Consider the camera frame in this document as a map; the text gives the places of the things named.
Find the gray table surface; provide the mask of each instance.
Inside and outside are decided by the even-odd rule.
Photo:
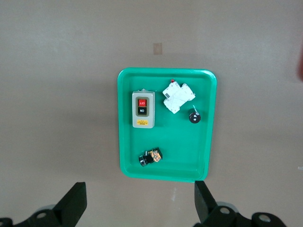
[[[218,80],[214,197],[301,226],[302,11],[301,0],[0,1],[0,217],[20,222],[85,181],[79,227],[193,226],[193,184],[120,171],[116,78],[204,68]]]

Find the white plastic component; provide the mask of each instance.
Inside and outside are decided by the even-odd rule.
[[[182,87],[175,81],[163,91],[166,99],[164,100],[165,106],[174,113],[180,110],[180,107],[187,101],[193,100],[196,96],[187,84]]]
[[[132,115],[134,128],[153,128],[155,125],[155,92],[134,91],[132,95]]]

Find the green tray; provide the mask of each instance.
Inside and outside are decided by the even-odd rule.
[[[162,91],[171,79],[187,85],[196,97],[173,114],[164,105]],[[142,89],[155,91],[155,126],[132,126],[132,93]],[[127,68],[118,76],[118,118],[120,167],[128,177],[194,182],[204,180],[208,172],[217,80],[208,70]],[[189,109],[201,114],[201,121],[188,119]],[[145,150],[159,147],[163,160],[142,167],[138,157]]]

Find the red button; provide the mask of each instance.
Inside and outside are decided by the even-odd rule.
[[[146,99],[139,99],[138,106],[146,106]]]

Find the warning sticker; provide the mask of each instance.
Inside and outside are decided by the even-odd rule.
[[[137,120],[138,125],[148,125],[148,120]]]

